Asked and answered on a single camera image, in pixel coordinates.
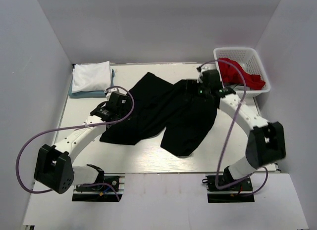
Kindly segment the black t shirt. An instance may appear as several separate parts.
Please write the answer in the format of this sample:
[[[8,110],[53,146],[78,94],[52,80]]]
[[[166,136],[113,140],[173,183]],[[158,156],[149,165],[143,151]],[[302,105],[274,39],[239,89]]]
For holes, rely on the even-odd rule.
[[[164,132],[161,148],[178,157],[189,156],[213,127],[217,107],[197,89],[189,91],[186,83],[171,84],[148,72],[130,89],[135,101],[131,115],[108,128],[100,141],[136,145]]]

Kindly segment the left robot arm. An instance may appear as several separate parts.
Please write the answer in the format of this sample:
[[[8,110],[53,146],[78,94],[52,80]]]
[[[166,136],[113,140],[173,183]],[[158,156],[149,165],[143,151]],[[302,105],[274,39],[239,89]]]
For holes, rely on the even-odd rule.
[[[74,166],[73,162],[107,128],[128,118],[133,109],[134,100],[130,94],[111,92],[82,125],[72,129],[69,136],[51,146],[45,144],[40,148],[35,180],[59,194],[65,193],[73,185],[101,189],[105,185],[101,168],[92,164]]]

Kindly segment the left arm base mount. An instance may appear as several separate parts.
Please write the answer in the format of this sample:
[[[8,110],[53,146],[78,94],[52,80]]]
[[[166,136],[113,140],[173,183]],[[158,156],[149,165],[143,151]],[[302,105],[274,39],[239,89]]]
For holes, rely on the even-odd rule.
[[[105,174],[100,185],[76,185],[72,194],[73,202],[119,202],[124,193],[124,174]]]

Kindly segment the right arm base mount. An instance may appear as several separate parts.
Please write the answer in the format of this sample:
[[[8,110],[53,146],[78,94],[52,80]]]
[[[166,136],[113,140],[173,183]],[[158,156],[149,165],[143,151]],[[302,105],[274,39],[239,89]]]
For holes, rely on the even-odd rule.
[[[215,175],[203,178],[202,184],[207,187],[208,203],[253,203],[255,201],[250,178],[222,190],[215,186]]]

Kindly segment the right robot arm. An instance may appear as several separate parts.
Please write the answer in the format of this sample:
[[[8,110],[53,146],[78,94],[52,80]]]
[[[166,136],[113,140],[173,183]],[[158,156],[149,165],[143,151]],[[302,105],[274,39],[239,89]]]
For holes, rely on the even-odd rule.
[[[224,169],[222,180],[215,181],[217,189],[234,190],[257,169],[285,158],[282,124],[269,122],[254,113],[234,89],[223,86],[217,70],[201,72],[198,80],[187,79],[186,91],[211,100],[248,137],[245,155]]]

